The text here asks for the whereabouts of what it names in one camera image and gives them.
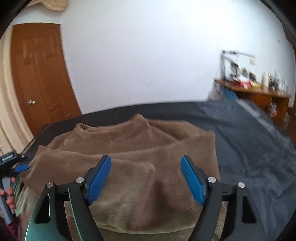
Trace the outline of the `person's left hand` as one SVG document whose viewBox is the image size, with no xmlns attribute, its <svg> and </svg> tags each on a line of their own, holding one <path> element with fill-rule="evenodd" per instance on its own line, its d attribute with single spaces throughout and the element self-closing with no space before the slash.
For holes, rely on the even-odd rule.
<svg viewBox="0 0 296 241">
<path fill-rule="evenodd" d="M 9 206 L 11 210 L 16 209 L 16 198 L 14 196 L 14 189 L 13 189 L 13 184 L 15 183 L 16 179 L 15 177 L 11 178 L 11 184 L 9 188 L 6 190 L 0 189 L 0 196 L 5 196 L 6 197 L 6 204 Z"/>
</svg>

